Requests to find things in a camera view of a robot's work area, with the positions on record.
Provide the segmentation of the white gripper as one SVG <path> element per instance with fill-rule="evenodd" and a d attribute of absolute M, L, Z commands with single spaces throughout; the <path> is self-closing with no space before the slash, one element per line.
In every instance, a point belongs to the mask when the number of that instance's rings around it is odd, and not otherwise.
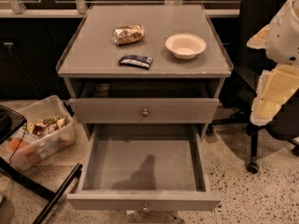
<path fill-rule="evenodd" d="M 262 90 L 253 100 L 250 121 L 257 126 L 264 126 L 273 120 L 281 106 L 299 89 L 299 66 L 279 63 L 267 75 Z"/>

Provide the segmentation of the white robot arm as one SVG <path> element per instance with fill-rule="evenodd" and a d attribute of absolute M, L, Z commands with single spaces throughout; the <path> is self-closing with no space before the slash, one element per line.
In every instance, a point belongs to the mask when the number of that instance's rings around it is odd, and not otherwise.
<path fill-rule="evenodd" d="M 287 0 L 274 18 L 247 46 L 265 49 L 266 57 L 276 63 L 271 71 L 263 70 L 251 105 L 250 122 L 257 126 L 269 123 L 299 89 L 299 0 Z"/>

